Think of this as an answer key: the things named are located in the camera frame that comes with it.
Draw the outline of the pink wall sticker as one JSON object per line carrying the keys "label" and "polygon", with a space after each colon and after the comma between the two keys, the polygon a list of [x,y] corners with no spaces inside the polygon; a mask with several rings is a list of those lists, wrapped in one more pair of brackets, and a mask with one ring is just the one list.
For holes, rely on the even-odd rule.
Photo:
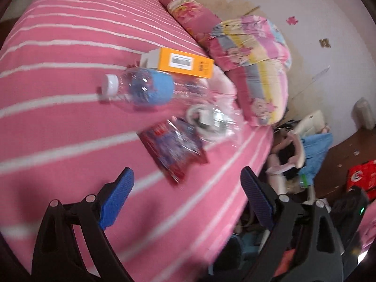
{"label": "pink wall sticker", "polygon": [[286,23],[289,25],[289,26],[295,26],[299,21],[296,19],[295,16],[292,16],[292,17],[289,17],[287,20],[286,20]]}

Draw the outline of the pink floral bolster pillow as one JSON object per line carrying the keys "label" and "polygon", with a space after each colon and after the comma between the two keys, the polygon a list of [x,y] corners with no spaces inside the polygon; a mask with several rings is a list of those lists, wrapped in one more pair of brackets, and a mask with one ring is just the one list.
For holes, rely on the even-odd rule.
{"label": "pink floral bolster pillow", "polygon": [[204,49],[208,48],[212,29],[221,19],[195,0],[159,0],[169,14]]}

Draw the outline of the pink white-striped bed sheet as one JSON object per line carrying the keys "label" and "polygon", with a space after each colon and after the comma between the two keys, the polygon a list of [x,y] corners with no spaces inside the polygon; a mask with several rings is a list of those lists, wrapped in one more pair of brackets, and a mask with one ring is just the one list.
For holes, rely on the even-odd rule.
{"label": "pink white-striped bed sheet", "polygon": [[270,128],[208,145],[174,185],[138,133],[182,108],[127,111],[99,86],[143,52],[203,50],[158,0],[34,0],[1,48],[1,233],[30,269],[49,202],[78,202],[123,168],[135,182],[106,236],[135,281],[192,281],[217,256],[246,203],[240,172],[261,170]]}

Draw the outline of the orange white cardboard box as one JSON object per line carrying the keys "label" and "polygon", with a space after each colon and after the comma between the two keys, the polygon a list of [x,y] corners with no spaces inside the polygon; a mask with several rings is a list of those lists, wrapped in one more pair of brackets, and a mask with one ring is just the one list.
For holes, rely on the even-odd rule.
{"label": "orange white cardboard box", "polygon": [[167,73],[210,79],[214,61],[210,58],[172,48],[158,48],[141,54],[140,66]]}

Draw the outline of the clear plastic water bottle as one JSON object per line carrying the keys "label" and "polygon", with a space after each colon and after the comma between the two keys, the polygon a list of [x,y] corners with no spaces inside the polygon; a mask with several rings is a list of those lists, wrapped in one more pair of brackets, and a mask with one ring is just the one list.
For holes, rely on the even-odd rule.
{"label": "clear plastic water bottle", "polygon": [[130,67],[121,74],[106,74],[104,98],[120,98],[134,106],[163,106],[174,100],[194,102],[208,97],[204,79],[145,67]]}

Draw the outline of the white baby chair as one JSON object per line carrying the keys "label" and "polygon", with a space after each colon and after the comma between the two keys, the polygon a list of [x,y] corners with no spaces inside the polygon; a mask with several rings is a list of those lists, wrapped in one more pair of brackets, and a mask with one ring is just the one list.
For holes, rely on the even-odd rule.
{"label": "white baby chair", "polygon": [[267,160],[268,184],[279,195],[306,192],[308,200],[315,200],[314,184],[304,187],[298,172],[305,165],[302,137],[331,133],[322,111],[306,115],[290,130],[279,129],[277,132],[280,141],[272,148]]}

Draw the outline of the red snack wrapper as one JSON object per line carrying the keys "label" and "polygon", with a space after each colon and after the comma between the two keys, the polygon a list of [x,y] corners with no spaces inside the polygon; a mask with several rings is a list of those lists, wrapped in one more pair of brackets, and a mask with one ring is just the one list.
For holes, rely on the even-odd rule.
{"label": "red snack wrapper", "polygon": [[167,178],[181,183],[191,165],[207,164],[207,152],[195,127],[172,117],[138,133],[144,147]]}

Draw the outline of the blue cloth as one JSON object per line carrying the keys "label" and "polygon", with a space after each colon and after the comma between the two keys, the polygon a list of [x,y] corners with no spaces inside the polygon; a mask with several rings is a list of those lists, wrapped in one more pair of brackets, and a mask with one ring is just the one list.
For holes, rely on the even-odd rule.
{"label": "blue cloth", "polygon": [[298,176],[304,187],[314,184],[314,178],[318,174],[332,143],[332,133],[302,137],[303,149],[305,151],[305,165],[299,170]]}

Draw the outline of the pastel striped cartoon quilt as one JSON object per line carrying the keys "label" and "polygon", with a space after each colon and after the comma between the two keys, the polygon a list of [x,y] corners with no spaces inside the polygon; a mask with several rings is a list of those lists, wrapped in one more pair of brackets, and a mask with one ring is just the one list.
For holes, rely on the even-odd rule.
{"label": "pastel striped cartoon quilt", "polygon": [[240,109],[252,126],[281,121],[292,58],[274,23],[257,15],[222,21],[212,29],[207,50],[234,83]]}

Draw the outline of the red plastic bag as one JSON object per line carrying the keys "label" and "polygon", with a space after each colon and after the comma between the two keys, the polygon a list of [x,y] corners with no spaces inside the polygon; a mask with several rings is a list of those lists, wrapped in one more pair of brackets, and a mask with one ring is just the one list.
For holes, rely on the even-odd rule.
{"label": "red plastic bag", "polygon": [[376,160],[351,167],[347,173],[346,187],[347,190],[360,187],[366,192],[370,201],[375,200]]}

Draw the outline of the white pink knitted baby hat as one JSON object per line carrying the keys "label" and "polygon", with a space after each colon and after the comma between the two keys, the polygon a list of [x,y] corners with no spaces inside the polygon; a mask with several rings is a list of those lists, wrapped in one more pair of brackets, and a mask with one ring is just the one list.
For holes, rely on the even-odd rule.
{"label": "white pink knitted baby hat", "polygon": [[214,65],[211,78],[207,80],[208,89],[216,98],[234,100],[237,89],[220,67]]}

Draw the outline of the clear plastic bag with tape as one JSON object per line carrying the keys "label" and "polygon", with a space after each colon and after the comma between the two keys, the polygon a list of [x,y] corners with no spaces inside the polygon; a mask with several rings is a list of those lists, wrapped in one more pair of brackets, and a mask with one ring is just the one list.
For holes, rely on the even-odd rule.
{"label": "clear plastic bag with tape", "polygon": [[196,104],[186,111],[185,119],[206,143],[231,142],[233,146],[238,146],[243,141],[244,120],[234,108]]}

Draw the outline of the dark wooden cabinet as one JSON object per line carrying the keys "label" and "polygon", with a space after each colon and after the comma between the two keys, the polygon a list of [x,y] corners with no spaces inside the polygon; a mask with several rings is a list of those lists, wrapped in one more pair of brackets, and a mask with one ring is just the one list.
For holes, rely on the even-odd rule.
{"label": "dark wooden cabinet", "polygon": [[342,143],[329,149],[315,177],[315,193],[330,203],[345,195],[348,170],[375,159],[375,130],[359,129]]}

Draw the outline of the grey wrapped bundle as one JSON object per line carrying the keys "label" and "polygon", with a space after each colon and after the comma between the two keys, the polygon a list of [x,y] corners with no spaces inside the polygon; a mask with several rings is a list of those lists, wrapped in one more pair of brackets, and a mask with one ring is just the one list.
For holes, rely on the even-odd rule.
{"label": "grey wrapped bundle", "polygon": [[373,130],[375,127],[375,118],[369,102],[365,98],[360,98],[353,108],[353,119],[357,128]]}

